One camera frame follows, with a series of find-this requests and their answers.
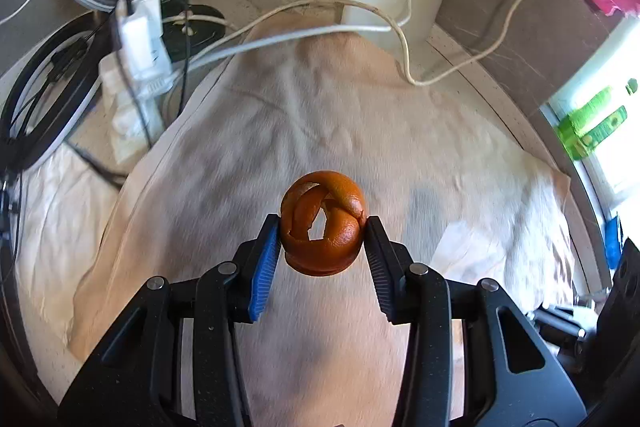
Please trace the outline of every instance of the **metal screw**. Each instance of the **metal screw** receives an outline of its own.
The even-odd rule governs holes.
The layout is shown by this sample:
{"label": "metal screw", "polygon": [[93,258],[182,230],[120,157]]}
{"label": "metal screw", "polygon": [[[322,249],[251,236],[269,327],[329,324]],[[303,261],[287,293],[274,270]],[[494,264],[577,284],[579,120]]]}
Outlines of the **metal screw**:
{"label": "metal screw", "polygon": [[159,290],[162,286],[164,286],[164,279],[159,275],[151,277],[151,279],[146,282],[146,287],[150,290]]}
{"label": "metal screw", "polygon": [[483,289],[487,290],[488,292],[495,292],[500,287],[498,286],[497,282],[489,278],[482,279],[480,281],[480,285],[482,286]]}
{"label": "metal screw", "polygon": [[236,266],[236,264],[232,263],[231,261],[226,261],[225,263],[222,263],[220,266],[218,266],[218,272],[222,273],[222,275],[231,275],[232,273],[236,273],[237,269],[238,266]]}
{"label": "metal screw", "polygon": [[411,263],[409,271],[414,275],[424,275],[429,271],[429,267],[422,263]]}

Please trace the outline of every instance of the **black metal tool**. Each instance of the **black metal tool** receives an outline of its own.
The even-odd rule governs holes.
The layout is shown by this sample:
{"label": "black metal tool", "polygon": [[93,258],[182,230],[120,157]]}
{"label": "black metal tool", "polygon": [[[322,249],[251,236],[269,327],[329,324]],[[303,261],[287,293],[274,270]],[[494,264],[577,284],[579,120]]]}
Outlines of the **black metal tool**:
{"label": "black metal tool", "polygon": [[[200,279],[149,279],[71,384],[62,424],[250,426],[234,323],[254,322],[266,305],[278,223],[268,216],[257,239]],[[393,324],[411,324],[394,427],[576,427],[585,418],[566,373],[497,282],[456,283],[414,263],[375,216],[364,245],[380,309]],[[194,317],[196,420],[180,415],[184,317]],[[452,319],[463,319],[465,412],[449,422]]]}

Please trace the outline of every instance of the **white power adapter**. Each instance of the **white power adapter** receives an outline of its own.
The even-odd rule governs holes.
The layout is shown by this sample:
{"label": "white power adapter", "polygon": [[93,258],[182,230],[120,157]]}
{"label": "white power adapter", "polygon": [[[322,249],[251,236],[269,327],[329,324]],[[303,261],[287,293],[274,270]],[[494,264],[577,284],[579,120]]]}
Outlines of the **white power adapter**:
{"label": "white power adapter", "polygon": [[122,44],[123,65],[140,98],[151,98],[172,87],[171,60],[162,43],[160,0],[125,0],[116,4],[116,21]]}

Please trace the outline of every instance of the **green plastic object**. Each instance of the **green plastic object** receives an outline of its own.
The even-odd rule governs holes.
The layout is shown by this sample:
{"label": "green plastic object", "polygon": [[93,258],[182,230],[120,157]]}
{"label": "green plastic object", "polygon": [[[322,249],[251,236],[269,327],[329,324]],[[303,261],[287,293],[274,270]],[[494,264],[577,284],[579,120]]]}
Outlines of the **green plastic object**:
{"label": "green plastic object", "polygon": [[582,107],[571,111],[556,127],[556,134],[572,160],[587,158],[628,117],[625,99],[638,91],[634,78],[624,89],[607,86]]}

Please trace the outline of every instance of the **dried orange peel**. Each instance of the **dried orange peel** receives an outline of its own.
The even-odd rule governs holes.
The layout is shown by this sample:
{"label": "dried orange peel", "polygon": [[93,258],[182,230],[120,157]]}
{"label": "dried orange peel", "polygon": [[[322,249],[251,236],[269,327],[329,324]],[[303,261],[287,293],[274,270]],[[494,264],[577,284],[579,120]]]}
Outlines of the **dried orange peel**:
{"label": "dried orange peel", "polygon": [[[309,240],[321,208],[326,214],[324,235]],[[280,240],[294,270],[334,275],[358,256],[367,213],[362,191],[344,174],[318,171],[302,176],[282,198],[280,214]]]}

